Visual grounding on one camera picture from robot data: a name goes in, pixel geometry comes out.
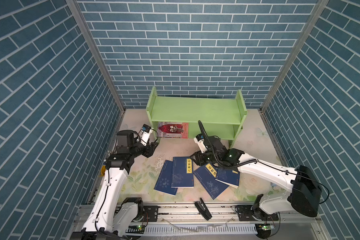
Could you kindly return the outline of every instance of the lower shelf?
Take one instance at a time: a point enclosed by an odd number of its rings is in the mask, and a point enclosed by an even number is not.
[[[235,132],[232,124],[213,124],[203,123],[204,129],[208,136],[218,136],[221,139],[233,140]],[[199,124],[196,122],[189,123],[188,138],[194,138],[197,134],[200,134]]]

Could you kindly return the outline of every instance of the blue brick wall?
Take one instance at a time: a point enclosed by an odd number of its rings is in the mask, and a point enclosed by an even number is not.
[[[65,239],[118,116],[64,0],[0,0],[0,240]]]
[[[127,108],[162,96],[259,108],[316,0],[85,1],[81,10]]]
[[[333,239],[360,239],[360,0],[330,0],[266,117],[290,166],[331,190],[321,205]]]

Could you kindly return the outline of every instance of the yellow object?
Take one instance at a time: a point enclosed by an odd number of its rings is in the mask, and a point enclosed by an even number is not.
[[[100,176],[104,177],[105,175],[106,175],[106,166],[103,165],[100,170]]]
[[[206,168],[211,172],[211,174],[212,174],[214,177],[216,177],[217,172],[216,172],[215,169],[211,166],[210,163],[208,163],[208,164],[206,165]]]
[[[192,173],[192,160],[187,159],[187,173]]]

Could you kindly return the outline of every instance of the shelf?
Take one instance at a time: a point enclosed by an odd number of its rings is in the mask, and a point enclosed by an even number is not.
[[[240,125],[241,116],[235,99],[159,97],[151,113],[157,122],[196,122]]]
[[[208,136],[218,136],[219,138],[225,140],[233,140],[235,138],[235,131],[232,124],[212,124],[203,122],[203,126]],[[190,122],[188,138],[194,138],[200,133],[199,124]]]

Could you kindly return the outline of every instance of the shelf top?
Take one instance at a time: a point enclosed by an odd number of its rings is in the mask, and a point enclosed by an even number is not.
[[[197,122],[240,125],[241,117],[235,99],[180,98],[157,96],[152,121]]]

